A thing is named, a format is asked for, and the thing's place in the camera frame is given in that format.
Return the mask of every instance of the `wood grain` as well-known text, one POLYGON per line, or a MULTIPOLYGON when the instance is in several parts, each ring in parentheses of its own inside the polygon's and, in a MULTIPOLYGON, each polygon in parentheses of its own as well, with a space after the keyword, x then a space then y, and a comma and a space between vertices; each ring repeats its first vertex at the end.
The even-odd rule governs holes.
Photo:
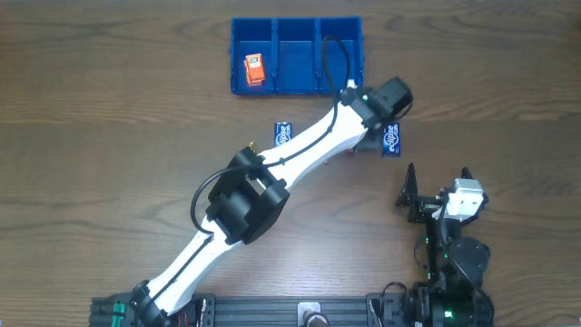
POLYGON ((361 15, 367 83, 400 75, 416 102, 401 158, 333 158, 200 291, 362 295, 424 280, 421 226, 393 207, 407 164, 426 194, 466 165, 490 196, 466 233, 492 249, 496 325, 579 323, 577 1, 23 0, 0 2, 4 326, 86 325, 92 296, 153 278, 189 242, 203 178, 249 141, 271 147, 273 122, 298 132, 327 112, 323 97, 230 93, 240 15, 361 15))

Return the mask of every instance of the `tic tac label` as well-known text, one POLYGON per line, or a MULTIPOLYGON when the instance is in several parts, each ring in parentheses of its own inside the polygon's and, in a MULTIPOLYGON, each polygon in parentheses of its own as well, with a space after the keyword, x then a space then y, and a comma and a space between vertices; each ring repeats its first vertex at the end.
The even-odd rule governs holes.
POLYGON ((292 138, 292 124, 281 122, 274 125, 274 146, 287 143, 292 138))
POLYGON ((382 156, 399 157, 400 155, 399 123, 387 124, 383 130, 382 156))

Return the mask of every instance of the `blue tray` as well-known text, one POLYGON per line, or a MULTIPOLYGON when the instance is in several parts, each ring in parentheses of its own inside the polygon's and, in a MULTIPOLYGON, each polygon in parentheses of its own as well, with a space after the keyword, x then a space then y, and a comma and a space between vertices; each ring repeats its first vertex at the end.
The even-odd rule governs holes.
MULTIPOLYGON (((234 94, 330 94, 320 61, 320 43, 334 35, 345 44, 350 57, 350 78, 363 84, 363 36, 361 18, 232 18, 230 78, 234 94), (244 72, 246 55, 262 54, 266 81, 248 86, 244 72)), ((345 78, 345 59, 335 42, 327 43, 326 56, 335 86, 345 78)))

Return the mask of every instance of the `orange tic tac box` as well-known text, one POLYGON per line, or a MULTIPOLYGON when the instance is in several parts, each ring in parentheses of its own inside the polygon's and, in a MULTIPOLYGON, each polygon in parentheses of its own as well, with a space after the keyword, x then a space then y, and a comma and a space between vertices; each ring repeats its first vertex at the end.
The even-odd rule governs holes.
POLYGON ((262 64, 262 54, 248 54, 244 59, 244 69, 246 69, 246 83, 248 83, 248 86, 262 85, 262 82, 266 79, 264 65, 262 64))

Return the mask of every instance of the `wooden surface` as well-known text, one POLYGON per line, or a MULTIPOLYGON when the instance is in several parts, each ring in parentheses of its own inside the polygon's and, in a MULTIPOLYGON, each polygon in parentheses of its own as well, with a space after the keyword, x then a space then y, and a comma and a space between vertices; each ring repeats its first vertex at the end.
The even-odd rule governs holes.
MULTIPOLYGON (((0 2, 0 321, 83 326, 194 233, 202 179, 323 97, 230 92, 236 15, 361 15, 366 82, 416 102, 403 155, 338 155, 259 241, 202 284, 218 295, 364 295, 426 276, 421 226, 393 207, 406 167, 436 193, 462 166, 490 204, 465 229, 492 249, 499 326, 579 324, 581 4, 577 0, 0 2)), ((200 204, 201 209, 207 202, 200 204)))

